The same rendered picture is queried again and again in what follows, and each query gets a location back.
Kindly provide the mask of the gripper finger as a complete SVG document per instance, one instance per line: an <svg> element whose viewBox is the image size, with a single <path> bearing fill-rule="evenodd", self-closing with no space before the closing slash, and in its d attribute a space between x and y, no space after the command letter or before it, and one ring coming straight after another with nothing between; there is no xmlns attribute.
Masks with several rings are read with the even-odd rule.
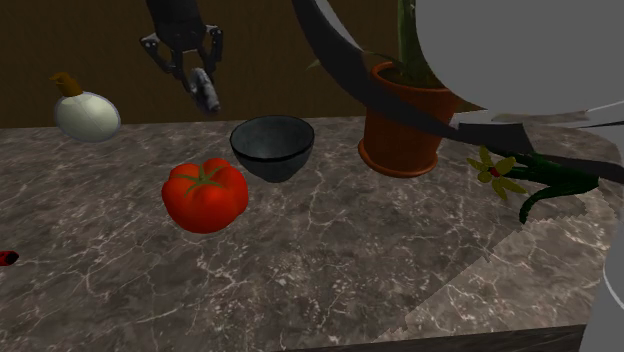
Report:
<svg viewBox="0 0 624 352"><path fill-rule="evenodd" d="M191 92L189 81L184 72L183 56L186 51L194 48L194 33L192 31L154 32L140 38L139 43L163 72L172 74L181 82L187 93ZM161 43L169 48L169 59L159 53Z"/></svg>
<svg viewBox="0 0 624 352"><path fill-rule="evenodd" d="M216 71L216 63L222 59L223 31L216 25L207 25L206 32L211 36L211 50L209 54L204 48L198 51L203 67L191 70L190 89L198 108L206 115L213 115L221 109L213 74Z"/></svg>

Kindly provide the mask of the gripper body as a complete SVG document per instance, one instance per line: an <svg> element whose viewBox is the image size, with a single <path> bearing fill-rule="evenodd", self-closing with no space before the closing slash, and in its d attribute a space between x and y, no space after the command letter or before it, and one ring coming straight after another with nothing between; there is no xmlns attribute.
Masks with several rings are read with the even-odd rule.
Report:
<svg viewBox="0 0 624 352"><path fill-rule="evenodd" d="M196 0L146 0L154 25L152 37L176 52L195 50L204 39Z"/></svg>

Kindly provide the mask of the dark grey bowl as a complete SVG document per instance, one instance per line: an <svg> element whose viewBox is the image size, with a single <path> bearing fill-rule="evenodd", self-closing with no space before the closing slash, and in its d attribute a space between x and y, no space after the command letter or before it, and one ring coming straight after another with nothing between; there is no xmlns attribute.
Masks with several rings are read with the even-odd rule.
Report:
<svg viewBox="0 0 624 352"><path fill-rule="evenodd" d="M229 142L236 159L251 174L269 183L281 183L309 160L315 130L297 117L267 115L239 124Z"/></svg>

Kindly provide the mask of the round white bottle brown stopper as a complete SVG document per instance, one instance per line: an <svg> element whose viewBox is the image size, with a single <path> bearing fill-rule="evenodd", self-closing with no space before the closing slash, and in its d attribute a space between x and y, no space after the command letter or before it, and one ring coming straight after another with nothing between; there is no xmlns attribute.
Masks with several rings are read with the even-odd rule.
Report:
<svg viewBox="0 0 624 352"><path fill-rule="evenodd" d="M65 135L80 142L101 143L117 134L121 118L111 101L84 91L67 72L57 72L50 80L61 93L54 106L54 121Z"/></svg>

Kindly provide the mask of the red tomato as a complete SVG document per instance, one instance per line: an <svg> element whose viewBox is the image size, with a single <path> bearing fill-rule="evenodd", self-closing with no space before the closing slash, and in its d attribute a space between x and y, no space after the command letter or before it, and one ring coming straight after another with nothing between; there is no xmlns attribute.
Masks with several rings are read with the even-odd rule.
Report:
<svg viewBox="0 0 624 352"><path fill-rule="evenodd" d="M171 219L197 234L226 228L249 201L243 174L221 158L176 166L162 186L161 198Z"/></svg>

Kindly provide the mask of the green plant in terracotta pot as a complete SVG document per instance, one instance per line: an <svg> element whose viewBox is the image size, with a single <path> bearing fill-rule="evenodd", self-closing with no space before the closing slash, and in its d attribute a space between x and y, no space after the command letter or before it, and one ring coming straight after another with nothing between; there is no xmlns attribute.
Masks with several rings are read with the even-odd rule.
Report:
<svg viewBox="0 0 624 352"><path fill-rule="evenodd" d="M370 78L385 90L447 124L456 112L478 111L448 90L434 75L416 33L416 0L397 0L398 56L383 55ZM363 161L373 170L396 178L430 172L437 164L441 139L392 121L366 109L364 135L358 145Z"/></svg>

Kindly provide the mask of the yellow flower with green stem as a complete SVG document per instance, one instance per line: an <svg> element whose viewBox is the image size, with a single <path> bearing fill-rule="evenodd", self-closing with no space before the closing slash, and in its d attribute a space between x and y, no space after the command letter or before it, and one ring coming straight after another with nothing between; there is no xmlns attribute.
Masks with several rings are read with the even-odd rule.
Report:
<svg viewBox="0 0 624 352"><path fill-rule="evenodd" d="M533 206L541 200L584 194L599 186L598 176L548 161L536 152L522 154L481 146L479 159L467 158L466 161L478 171L477 179L481 183L489 183L502 200L508 199L507 191L528 193L514 180L544 185L544 188L530 195L522 204L518 214L522 224L526 223Z"/></svg>

